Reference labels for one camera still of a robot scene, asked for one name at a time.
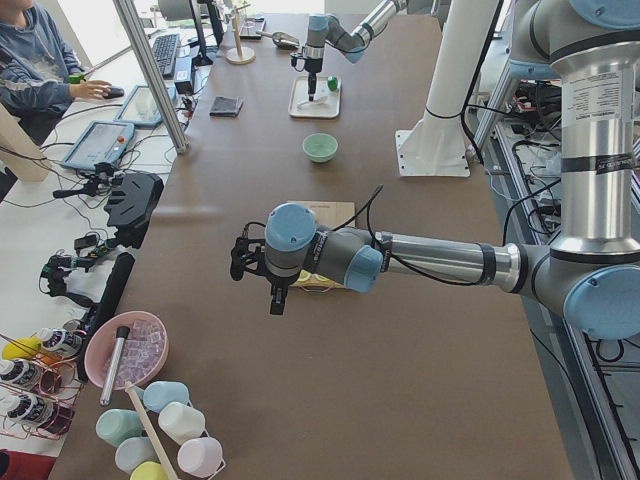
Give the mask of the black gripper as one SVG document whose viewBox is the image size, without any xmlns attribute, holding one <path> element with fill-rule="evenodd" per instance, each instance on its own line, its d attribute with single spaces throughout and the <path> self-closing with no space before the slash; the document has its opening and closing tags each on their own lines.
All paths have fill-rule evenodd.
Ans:
<svg viewBox="0 0 640 480">
<path fill-rule="evenodd" d="M 265 245 L 264 239 L 237 237 L 231 250 L 230 275 L 234 281 L 240 281 L 245 273 L 266 278 L 271 285 L 269 313 L 279 315 L 284 312 L 288 289 L 294 280 L 292 276 L 277 276 L 267 268 Z"/>
<path fill-rule="evenodd" d="M 308 73 L 307 91 L 308 100 L 315 99 L 317 89 L 317 75 L 322 70 L 324 48 L 323 47 L 302 47 L 299 51 L 291 53 L 291 66 L 297 69 L 299 62 L 303 62 L 303 70 Z"/>
</svg>

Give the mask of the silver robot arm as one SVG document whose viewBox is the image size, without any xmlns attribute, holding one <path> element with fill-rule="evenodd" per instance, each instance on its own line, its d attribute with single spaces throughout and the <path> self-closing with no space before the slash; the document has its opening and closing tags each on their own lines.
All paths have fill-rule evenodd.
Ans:
<svg viewBox="0 0 640 480">
<path fill-rule="evenodd" d="M 451 1 L 423 118 L 399 131 L 400 154 L 418 176 L 458 176 L 464 155 L 445 158 L 495 30 L 502 1 Z M 358 61 L 410 1 L 381 1 L 352 32 L 335 15 L 311 15 L 301 53 L 321 72 L 330 45 Z M 535 299 L 594 339 L 639 334 L 639 241 L 631 233 L 633 97 L 639 62 L 639 1 L 516 1 L 508 65 L 515 78 L 561 80 L 561 231 L 549 245 L 502 246 L 373 233 L 317 223 L 284 203 L 266 226 L 248 222 L 231 251 L 230 275 L 271 284 L 271 314 L 284 311 L 302 270 L 365 293 L 386 271 L 412 272 L 455 286 L 496 285 Z"/>
<path fill-rule="evenodd" d="M 303 70 L 308 74 L 308 100 L 315 99 L 317 76 L 322 71 L 326 44 L 342 53 L 351 63 L 356 63 L 388 22 L 406 10 L 408 5 L 405 0 L 381 1 L 351 32 L 345 30 L 333 14 L 310 15 L 306 41 L 297 53 L 291 55 L 291 65 L 296 67 L 302 61 Z"/>
</svg>

